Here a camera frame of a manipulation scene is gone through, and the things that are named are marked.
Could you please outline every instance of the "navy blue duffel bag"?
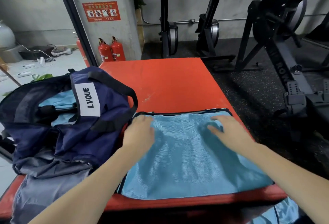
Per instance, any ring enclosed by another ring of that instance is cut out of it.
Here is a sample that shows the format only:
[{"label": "navy blue duffel bag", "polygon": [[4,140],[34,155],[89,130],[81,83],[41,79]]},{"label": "navy blue duffel bag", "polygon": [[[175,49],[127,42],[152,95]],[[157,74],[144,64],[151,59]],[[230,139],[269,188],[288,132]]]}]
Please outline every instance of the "navy blue duffel bag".
[{"label": "navy blue duffel bag", "polygon": [[[128,98],[134,105],[129,107]],[[114,152],[138,102],[133,89],[97,67],[31,82],[0,103],[0,122],[17,145],[14,164],[55,146],[55,158],[94,168]]]}]

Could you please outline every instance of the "black strap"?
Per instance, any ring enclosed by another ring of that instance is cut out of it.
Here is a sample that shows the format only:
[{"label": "black strap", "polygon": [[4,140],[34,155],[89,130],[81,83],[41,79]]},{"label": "black strap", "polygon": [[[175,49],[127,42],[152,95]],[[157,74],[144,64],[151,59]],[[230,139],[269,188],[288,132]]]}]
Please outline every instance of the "black strap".
[{"label": "black strap", "polygon": [[112,121],[105,121],[99,119],[90,129],[98,132],[113,132],[116,130],[121,130],[122,127],[129,122],[129,120],[134,116],[138,107],[138,100],[135,91],[128,87],[127,85],[119,82],[113,77],[109,76],[105,72],[89,72],[88,79],[96,80],[107,87],[115,90],[116,92],[132,97],[134,105],[127,112],[123,113],[116,119]]}]

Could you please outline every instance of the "instruction poster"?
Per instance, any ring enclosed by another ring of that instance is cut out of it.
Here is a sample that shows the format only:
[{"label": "instruction poster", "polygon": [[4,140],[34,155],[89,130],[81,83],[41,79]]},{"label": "instruction poster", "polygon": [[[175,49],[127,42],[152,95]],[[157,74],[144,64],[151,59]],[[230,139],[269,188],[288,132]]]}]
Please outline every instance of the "instruction poster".
[{"label": "instruction poster", "polygon": [[116,1],[82,3],[88,22],[121,20]]}]

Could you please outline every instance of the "red fire extinguisher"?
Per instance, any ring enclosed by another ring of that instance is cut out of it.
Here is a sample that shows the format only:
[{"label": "red fire extinguisher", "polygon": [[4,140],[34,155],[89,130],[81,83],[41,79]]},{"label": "red fire extinguisher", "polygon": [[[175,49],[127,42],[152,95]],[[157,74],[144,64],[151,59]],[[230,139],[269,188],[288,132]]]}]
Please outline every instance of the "red fire extinguisher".
[{"label": "red fire extinguisher", "polygon": [[115,37],[112,37],[111,50],[112,50],[112,54],[113,54],[113,59],[115,61],[125,61],[126,60],[122,43],[118,42]]},{"label": "red fire extinguisher", "polygon": [[90,64],[88,62],[87,56],[84,53],[84,50],[82,48],[82,45],[81,45],[81,42],[80,42],[80,39],[78,38],[78,36],[77,36],[77,46],[78,46],[78,49],[79,49],[79,51],[80,51],[80,53],[81,53],[81,55],[83,57],[84,63],[86,64],[87,67],[90,67]]},{"label": "red fire extinguisher", "polygon": [[111,62],[114,61],[111,46],[101,38],[99,38],[99,46],[98,46],[99,54],[101,55],[103,62]]}]

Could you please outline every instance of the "gray wall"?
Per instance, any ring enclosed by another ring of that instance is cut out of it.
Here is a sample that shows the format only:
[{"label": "gray wall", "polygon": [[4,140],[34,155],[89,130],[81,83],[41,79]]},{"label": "gray wall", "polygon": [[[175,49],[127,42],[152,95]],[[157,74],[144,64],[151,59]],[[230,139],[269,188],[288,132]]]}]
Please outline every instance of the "gray wall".
[{"label": "gray wall", "polygon": [[74,30],[63,0],[0,0],[0,19],[19,43],[75,44]]},{"label": "gray wall", "polygon": [[[144,18],[147,22],[158,23],[160,18],[160,0],[144,0],[147,4],[143,6]],[[246,18],[247,9],[252,0],[220,0],[216,10],[215,19]],[[209,0],[169,0],[168,20],[179,21],[199,19],[201,13],[207,10]],[[326,14],[329,11],[329,0],[308,0],[306,14]],[[297,33],[310,32],[317,26],[324,16],[305,17]],[[245,25],[244,20],[221,21],[220,38],[240,38]],[[195,30],[197,24],[178,25],[179,41],[196,40]],[[145,42],[158,42],[160,26],[145,26]]]},{"label": "gray wall", "polygon": [[[82,3],[117,1],[121,20],[108,22],[88,22]],[[141,59],[142,52],[137,33],[137,21],[133,0],[74,0],[78,9],[84,30],[88,36],[94,55],[99,63],[98,38],[110,42],[115,36],[123,44],[127,60]]]}]

